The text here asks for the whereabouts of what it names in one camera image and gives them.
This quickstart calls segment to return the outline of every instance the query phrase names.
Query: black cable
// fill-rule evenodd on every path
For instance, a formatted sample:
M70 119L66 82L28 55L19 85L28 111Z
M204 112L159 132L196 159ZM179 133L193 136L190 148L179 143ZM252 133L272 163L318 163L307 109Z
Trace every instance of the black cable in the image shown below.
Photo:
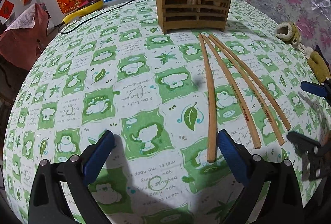
M70 30L70 31L68 31L68 32L65 32L65 33L64 33L64 32L62 32L62 31L60 31L60 27L61 27L63 24L57 25L57 26L55 26L55 27L59 27L59 33L61 33L61 34L72 33L74 30L77 30L80 26L82 26L84 23L90 21L91 19L97 18L98 16L101 16L101 15L103 15L103 14L105 14L105 13L108 13L108 12L113 11L113 10L115 10L115 9L121 8L121 7L123 7L123 6L126 6L127 4L132 3L133 1L137 1L137 0L131 0L131 1L128 1L128 2L126 2L125 4L123 4L123 5L121 5L121 6L117 6L117 7L113 8L113 9L111 9L111 10L105 11L105 12L100 13L100 14L94 16L94 17L91 17L91 18L89 18L89 19L83 21L81 24L77 25L75 28L73 28L72 30Z

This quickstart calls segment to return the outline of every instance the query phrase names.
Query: red paper cutting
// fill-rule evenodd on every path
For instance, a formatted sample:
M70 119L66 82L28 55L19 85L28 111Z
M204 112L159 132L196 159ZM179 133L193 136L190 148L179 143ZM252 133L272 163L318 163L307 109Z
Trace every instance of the red paper cutting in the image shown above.
M10 14L12 13L14 8L14 4L12 4L11 2L5 0L3 2L3 5L0 9L0 16L8 19L10 17Z

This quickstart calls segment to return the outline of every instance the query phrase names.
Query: glove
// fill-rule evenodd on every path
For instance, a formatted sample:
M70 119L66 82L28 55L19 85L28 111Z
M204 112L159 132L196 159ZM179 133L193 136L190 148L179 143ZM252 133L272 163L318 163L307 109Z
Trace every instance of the glove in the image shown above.
M329 68L325 64L323 58L316 51L311 53L311 57L307 60L308 65L316 76L318 82L322 83L328 77L330 78Z

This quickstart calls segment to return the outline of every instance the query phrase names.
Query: wooden stick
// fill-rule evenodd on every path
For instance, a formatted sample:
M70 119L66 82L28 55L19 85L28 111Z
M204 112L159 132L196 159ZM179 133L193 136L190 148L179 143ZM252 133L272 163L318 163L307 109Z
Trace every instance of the wooden stick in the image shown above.
M272 129L275 133L275 136L278 140L279 145L282 146L285 143L284 138L283 138L282 134L280 133L278 125L277 125L273 115L271 114L271 112L269 110L269 107L267 106L264 99L262 98L261 94L259 93L259 91L255 87L255 85L252 83L252 81L249 79L246 72L239 66L239 64L234 60L234 58L231 57L230 54L227 53L227 51L223 47L221 47L220 45L218 45L217 47L229 59L229 61L233 64L233 66L237 69L237 71L241 74L241 77L245 80L248 87L251 89L251 91L255 95L256 99L259 101L263 112L265 113L267 119L269 120L269 122L271 124L271 127L272 127Z
M242 96L242 94L239 90L237 83L233 79L230 71L226 67L225 63L223 62L223 60L221 59L221 57L219 56L219 54L217 53L215 48L212 46L209 39L205 35L203 35L203 39L206 41L207 45L210 47L211 51L213 52L214 56L216 57L218 65L221 67L226 79L228 80L228 82L234 92L234 95L236 96L236 98L238 100L241 111L244 114L244 118L246 120L248 129L249 129L249 133L251 134L254 148L259 149L261 147L260 137L259 137L258 131L256 129L255 123L253 121L252 115L247 107L244 97Z
M201 33L199 33L199 41L201 45L202 55L204 57L207 88L208 88L209 125L208 125L207 161L209 163L213 163L215 162L216 159L216 134L217 134L215 86L212 77L212 71L209 65L205 42L203 40Z
M268 98L269 102L274 107L276 113L279 115L282 120L285 128L289 131L291 129L291 124L287 120L284 115L282 109L279 107L278 103L275 101L274 97L269 93L269 91L262 84L260 79L253 73L253 71L241 60L239 59L227 46L225 46L216 36L209 35L209 38L214 42L214 44L219 48L220 46L224 48L238 63L239 65L247 72L247 74L253 79L253 81L258 85L258 87L262 90L264 95Z

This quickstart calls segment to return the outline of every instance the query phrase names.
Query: green and white tablecloth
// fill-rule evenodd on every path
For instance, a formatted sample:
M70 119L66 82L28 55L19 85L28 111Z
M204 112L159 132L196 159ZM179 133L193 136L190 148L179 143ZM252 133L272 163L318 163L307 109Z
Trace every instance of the green and white tablecloth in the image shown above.
M89 189L114 223L218 223L242 185L220 151L214 164L206 162L208 102L199 32L213 33L254 71L293 130L320 140L329 129L326 101L300 89L302 80L316 80L307 61L274 37L275 26L251 5L233 0L224 32L195 29L162 35L155 0L140 0L71 34L58 34L27 76L8 123L4 176L13 211L27 223L30 190L42 159L66 161L110 130L117 147ZM218 129L226 129L265 160L290 159L305 205L319 182L307 180L289 141L279 146L258 101L225 59L260 135L262 147L253 149L237 100L208 51ZM279 118L277 122L285 137L287 131ZM66 184L64 193L74 217L83 223Z

